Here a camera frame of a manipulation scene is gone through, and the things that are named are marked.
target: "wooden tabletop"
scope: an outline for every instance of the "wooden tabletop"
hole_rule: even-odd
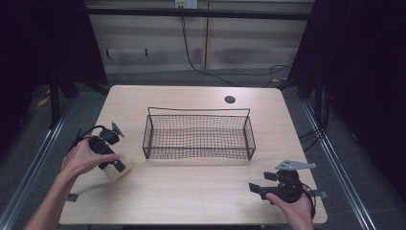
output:
[[[233,96],[234,103],[225,98]],[[229,158],[146,159],[142,145],[148,107],[184,109],[250,108],[256,151],[252,160]],[[286,222],[275,205],[249,191],[248,183],[277,186],[263,172],[276,172],[284,159],[306,162],[281,91],[264,88],[114,86],[97,125],[112,121],[125,138],[112,146],[133,167],[111,182],[99,168],[82,175],[67,201],[61,224],[272,224]],[[303,183],[317,189],[310,170]],[[325,222],[317,198],[315,223]]]

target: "wire mesh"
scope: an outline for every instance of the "wire mesh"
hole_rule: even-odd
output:
[[[148,112],[143,143],[146,159],[252,158],[256,146],[248,116],[249,109],[246,109],[245,116],[204,114],[213,109],[173,110],[181,113],[198,111],[202,114],[152,115]]]

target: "black device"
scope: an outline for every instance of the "black device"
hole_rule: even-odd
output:
[[[261,187],[260,185],[249,183],[250,191],[259,194],[262,200],[267,199],[266,194],[272,193],[286,203],[294,203],[300,199],[302,194],[305,194],[310,200],[311,216],[314,218],[316,214],[316,199],[314,198],[313,202],[308,191],[304,189],[306,185],[302,183],[297,172],[297,170],[314,168],[316,168],[315,164],[284,160],[276,167],[278,170],[276,173],[263,173],[265,179],[279,181],[277,187]]]
[[[96,128],[101,128],[99,136],[86,136],[89,132]],[[97,154],[109,154],[114,151],[109,147],[109,145],[114,145],[120,141],[120,136],[124,137],[123,133],[120,131],[119,127],[113,122],[112,129],[108,129],[105,126],[94,126],[89,130],[79,133],[76,137],[75,142],[72,144],[70,150],[75,147],[81,140],[88,138],[90,149]],[[103,170],[107,165],[113,165],[118,172],[122,172],[125,169],[125,165],[120,160],[103,162],[99,164],[99,168]]]

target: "dark floor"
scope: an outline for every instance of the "dark floor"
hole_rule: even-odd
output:
[[[203,76],[194,71],[171,71],[157,73],[140,73],[136,76],[130,74],[111,74],[108,76],[110,84],[154,84],[154,85],[207,85],[231,86],[215,77]],[[224,76],[239,86],[258,87],[269,82],[269,77],[252,76]],[[267,87],[275,86],[271,82]],[[78,85],[79,95],[73,100],[61,97],[61,110],[70,108],[65,122],[55,143],[51,146],[50,154],[45,159],[38,177],[28,194],[21,210],[13,220],[12,229],[21,229],[32,212],[46,195],[53,179],[58,174],[60,162],[70,147],[80,128],[94,125],[102,109],[106,96],[83,86]],[[46,86],[34,92],[33,104],[30,107],[23,123],[20,126],[18,138],[12,144],[7,158],[0,165],[0,211],[4,211],[17,187],[22,181],[27,169],[33,162],[36,153],[46,138],[51,121],[51,108],[47,103],[37,107]],[[297,97],[296,88],[287,88],[282,91],[292,121],[298,136],[308,133],[312,126],[305,115],[303,101]],[[343,119],[333,109],[329,113],[327,137],[333,145],[336,156],[344,166],[360,199],[371,215],[376,229],[405,229],[406,206],[399,199],[396,191],[380,171],[374,166],[365,149],[355,143],[351,131],[346,127]],[[303,142],[304,149],[312,140]],[[324,198],[328,220],[318,224],[320,229],[363,229],[360,220],[354,214],[337,175],[331,167],[326,154],[319,143],[305,153],[308,162],[317,164],[313,170],[319,190],[327,193]],[[122,226],[91,226],[90,229],[122,229]],[[288,229],[286,224],[268,226],[269,229]],[[61,226],[61,229],[88,229],[88,226]],[[151,229],[136,227],[133,229]]]

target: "person's left hand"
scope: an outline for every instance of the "person's left hand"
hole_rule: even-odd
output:
[[[117,153],[94,153],[89,147],[88,139],[84,139],[63,158],[62,171],[72,173],[72,176],[79,176],[93,170],[102,162],[115,161],[119,158],[120,155]]]

